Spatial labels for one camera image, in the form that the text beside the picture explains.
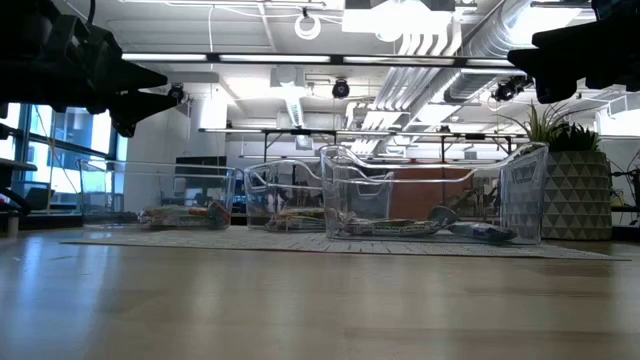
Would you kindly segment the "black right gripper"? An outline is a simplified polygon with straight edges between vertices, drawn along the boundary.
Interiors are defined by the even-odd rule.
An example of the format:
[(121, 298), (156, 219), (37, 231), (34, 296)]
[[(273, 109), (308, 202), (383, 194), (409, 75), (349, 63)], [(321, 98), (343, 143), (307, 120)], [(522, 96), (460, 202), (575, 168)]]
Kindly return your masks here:
[(534, 76), (539, 103), (569, 99), (585, 76), (590, 88), (623, 85), (628, 92), (640, 91), (640, 0), (591, 0), (591, 7), (598, 46), (594, 64), (588, 56), (594, 23), (535, 33), (533, 48), (508, 52), (512, 65)]

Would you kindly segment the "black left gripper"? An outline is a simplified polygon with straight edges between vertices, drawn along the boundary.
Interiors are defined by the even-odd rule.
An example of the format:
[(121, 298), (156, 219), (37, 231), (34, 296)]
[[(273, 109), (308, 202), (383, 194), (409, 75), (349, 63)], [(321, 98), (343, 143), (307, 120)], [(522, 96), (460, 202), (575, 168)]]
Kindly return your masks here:
[(109, 110), (116, 132), (133, 137), (142, 120), (173, 108), (169, 95), (124, 91), (166, 85), (160, 73), (121, 59), (111, 32), (94, 23), (98, 0), (84, 17), (53, 0), (0, 0), (0, 114), (11, 102)]

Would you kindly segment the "red wrapper granola bar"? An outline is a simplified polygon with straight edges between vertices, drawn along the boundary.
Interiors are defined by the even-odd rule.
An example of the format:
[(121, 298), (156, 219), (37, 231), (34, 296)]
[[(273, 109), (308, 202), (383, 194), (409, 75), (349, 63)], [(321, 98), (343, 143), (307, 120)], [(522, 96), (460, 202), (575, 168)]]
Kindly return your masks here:
[(231, 223), (231, 214), (226, 207), (216, 200), (212, 200), (207, 207), (207, 218), (212, 229), (226, 229)]
[(206, 208), (178, 205), (143, 209), (138, 214), (138, 221), (140, 224), (153, 227), (196, 227), (212, 224)]

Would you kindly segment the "orange wrapper granola bar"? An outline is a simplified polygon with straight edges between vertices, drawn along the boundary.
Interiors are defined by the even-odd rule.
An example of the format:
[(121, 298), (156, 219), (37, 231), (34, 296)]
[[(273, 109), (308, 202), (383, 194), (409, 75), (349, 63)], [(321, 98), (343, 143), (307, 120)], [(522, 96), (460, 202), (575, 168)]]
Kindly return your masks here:
[(317, 220), (325, 220), (323, 208), (292, 208), (284, 209), (279, 213), (280, 216), (294, 218), (312, 218)]

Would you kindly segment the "green potted plant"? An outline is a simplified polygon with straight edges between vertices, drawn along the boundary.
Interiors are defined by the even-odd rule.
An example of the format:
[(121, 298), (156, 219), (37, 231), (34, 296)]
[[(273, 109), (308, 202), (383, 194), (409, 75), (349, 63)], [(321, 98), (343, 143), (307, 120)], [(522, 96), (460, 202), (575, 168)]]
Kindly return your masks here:
[(574, 115), (591, 111), (591, 108), (566, 110), (566, 106), (566, 103), (550, 104), (539, 112), (536, 106), (530, 103), (526, 120), (521, 121), (502, 114), (499, 114), (499, 117), (517, 124), (524, 130), (530, 142), (546, 143), (550, 152), (597, 152), (599, 134), (581, 124), (571, 122)]

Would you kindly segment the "clear plastic bin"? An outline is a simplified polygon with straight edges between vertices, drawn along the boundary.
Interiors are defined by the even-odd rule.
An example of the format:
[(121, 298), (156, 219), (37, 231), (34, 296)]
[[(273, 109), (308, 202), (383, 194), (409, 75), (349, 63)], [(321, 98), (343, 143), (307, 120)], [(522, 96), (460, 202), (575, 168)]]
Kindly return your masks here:
[(472, 187), (450, 207), (459, 217), (457, 222), (488, 223), (508, 228), (517, 233), (510, 242), (491, 243), (453, 234), (441, 229), (422, 237), (327, 237), (349, 241), (412, 241), (412, 242), (464, 242), (490, 245), (536, 245), (541, 240), (546, 160), (548, 151), (542, 144), (526, 144), (497, 162), (439, 162), (372, 163), (358, 158), (350, 149), (341, 145), (326, 146), (320, 151), (320, 162), (349, 164), (363, 168), (368, 175), (397, 170), (451, 168), (468, 169), (469, 173), (457, 182), (473, 177)]
[(80, 209), (86, 226), (125, 230), (217, 230), (208, 226), (153, 227), (138, 214), (164, 205), (223, 204), (232, 217), (236, 181), (242, 171), (226, 166), (81, 160)]
[[(352, 237), (341, 231), (349, 220), (389, 216), (394, 179), (391, 172), (368, 175), (363, 168), (320, 161), (254, 165), (244, 172), (247, 225), (269, 232)], [(325, 220), (279, 215), (292, 208), (323, 208)]]

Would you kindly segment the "grey triangle-pattern plant pot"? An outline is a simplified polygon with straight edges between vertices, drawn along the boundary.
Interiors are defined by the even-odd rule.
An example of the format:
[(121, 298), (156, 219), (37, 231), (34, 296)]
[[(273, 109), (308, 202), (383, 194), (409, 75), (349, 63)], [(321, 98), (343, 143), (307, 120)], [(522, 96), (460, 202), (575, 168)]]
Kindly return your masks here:
[(600, 151), (548, 155), (542, 237), (606, 241), (612, 234), (610, 166)]

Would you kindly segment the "brown cabinet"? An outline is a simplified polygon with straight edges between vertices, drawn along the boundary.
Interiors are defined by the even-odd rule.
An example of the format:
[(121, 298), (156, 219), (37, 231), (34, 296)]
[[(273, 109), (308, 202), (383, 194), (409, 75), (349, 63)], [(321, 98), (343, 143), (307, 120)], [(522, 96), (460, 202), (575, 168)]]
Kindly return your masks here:
[(404, 169), (395, 172), (389, 215), (425, 220), (436, 205), (455, 205), (472, 187), (473, 177), (457, 182), (468, 169)]

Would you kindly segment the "grey woven placemat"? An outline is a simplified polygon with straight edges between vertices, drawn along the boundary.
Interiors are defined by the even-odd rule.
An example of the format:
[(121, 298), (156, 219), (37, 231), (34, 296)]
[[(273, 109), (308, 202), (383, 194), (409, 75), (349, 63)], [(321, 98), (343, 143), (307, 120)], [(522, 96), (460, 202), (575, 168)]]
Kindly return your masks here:
[(558, 260), (615, 261), (615, 256), (548, 244), (498, 247), (481, 243), (434, 243), (408, 241), (331, 240), (319, 233), (270, 233), (231, 227), (223, 231), (143, 231), (85, 228), (77, 235), (65, 235), (65, 244), (140, 247), (260, 250), (310, 253), (344, 253), (411, 256), (468, 256), (497, 258), (540, 258)]

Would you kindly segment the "silver ventilation duct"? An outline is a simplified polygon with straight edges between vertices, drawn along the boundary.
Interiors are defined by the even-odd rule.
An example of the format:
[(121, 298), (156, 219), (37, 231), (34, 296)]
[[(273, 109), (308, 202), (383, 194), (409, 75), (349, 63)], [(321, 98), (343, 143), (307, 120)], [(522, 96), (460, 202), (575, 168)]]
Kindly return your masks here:
[[(499, 0), (492, 11), (469, 34), (454, 21), (438, 36), (421, 35), (438, 55), (504, 57), (510, 50), (530, 44), (534, 0)], [(495, 79), (493, 74), (465, 73), (460, 69), (405, 68), (389, 70), (381, 91), (372, 103), (375, 110), (407, 111), (416, 117), (440, 121), (469, 103)]]

